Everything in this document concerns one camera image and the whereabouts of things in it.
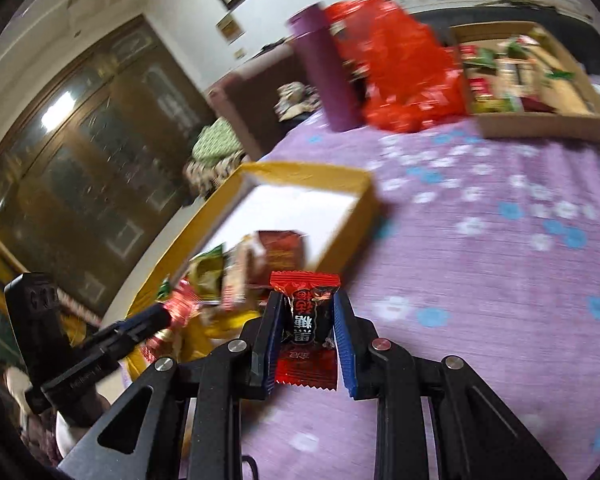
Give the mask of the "person left hand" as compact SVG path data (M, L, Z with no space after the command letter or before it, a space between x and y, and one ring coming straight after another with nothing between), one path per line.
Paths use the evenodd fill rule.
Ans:
M62 456L56 441L56 412L47 410L39 415L33 413L26 399L31 382L19 367L9 365L2 373L2 378L18 405L18 431L23 444L43 465L57 466Z

